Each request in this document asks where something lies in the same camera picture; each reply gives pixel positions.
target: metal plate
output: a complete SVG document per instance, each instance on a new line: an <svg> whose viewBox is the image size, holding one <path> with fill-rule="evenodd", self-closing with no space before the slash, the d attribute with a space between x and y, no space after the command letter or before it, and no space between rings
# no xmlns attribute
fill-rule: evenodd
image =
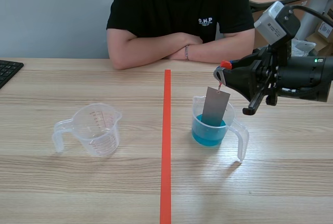
<svg viewBox="0 0 333 224"><path fill-rule="evenodd" d="M208 87L201 121L209 126L219 127L229 98L230 94Z"/></svg>

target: forearm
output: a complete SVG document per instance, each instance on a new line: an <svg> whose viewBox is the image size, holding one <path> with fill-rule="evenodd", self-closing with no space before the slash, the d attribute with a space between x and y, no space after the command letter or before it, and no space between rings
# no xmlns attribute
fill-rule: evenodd
<svg viewBox="0 0 333 224"><path fill-rule="evenodd" d="M232 36L201 45L189 46L189 59L203 63L238 60L253 52L253 37Z"/></svg>
<svg viewBox="0 0 333 224"><path fill-rule="evenodd" d="M161 60L186 44L180 33L158 38L134 38L118 45L116 52L110 50L110 59L116 69L128 69Z"/></svg>

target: black cable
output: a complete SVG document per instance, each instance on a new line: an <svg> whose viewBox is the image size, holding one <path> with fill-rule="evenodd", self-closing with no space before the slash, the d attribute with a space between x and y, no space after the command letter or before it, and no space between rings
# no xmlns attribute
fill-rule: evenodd
<svg viewBox="0 0 333 224"><path fill-rule="evenodd" d="M310 96L323 89L332 80L333 80L333 72L323 77L320 84L307 91L296 91L296 92L281 91L280 94L289 95L289 96Z"/></svg>
<svg viewBox="0 0 333 224"><path fill-rule="evenodd" d="M299 10L302 10L302 11L305 11L319 19L321 19L322 21L324 21L325 23L327 23L328 25L330 25L331 27L333 27L333 22L331 20L329 20L327 17L323 16L322 14L316 12L315 10L313 9L310 9L310 8L307 8L307 7L304 7L302 5L291 5L290 8L292 10L294 9L299 9Z"/></svg>

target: empty measuring cup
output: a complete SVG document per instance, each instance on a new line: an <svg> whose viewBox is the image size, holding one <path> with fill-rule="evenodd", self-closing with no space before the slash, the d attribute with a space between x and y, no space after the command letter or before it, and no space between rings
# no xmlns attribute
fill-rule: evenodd
<svg viewBox="0 0 333 224"><path fill-rule="evenodd" d="M113 153L119 145L117 122L121 117L121 113L106 104L80 109L72 119L55 124L52 139L57 152L63 151L62 134L72 133L92 155Z"/></svg>
<svg viewBox="0 0 333 224"><path fill-rule="evenodd" d="M238 137L238 158L243 161L246 155L246 149L249 142L249 132L235 118L235 110L230 103L226 108L223 121L220 127L213 127L201 122L205 96L195 96L192 107L192 136L204 146L216 146L222 143L222 140L228 130L234 132Z"/></svg>

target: person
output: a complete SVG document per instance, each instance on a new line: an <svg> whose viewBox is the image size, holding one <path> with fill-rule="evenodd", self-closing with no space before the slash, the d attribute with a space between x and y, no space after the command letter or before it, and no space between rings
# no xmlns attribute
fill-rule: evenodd
<svg viewBox="0 0 333 224"><path fill-rule="evenodd" d="M224 38L215 40L217 24ZM107 23L115 69L160 59L220 63L253 52L249 0L114 0Z"/></svg>

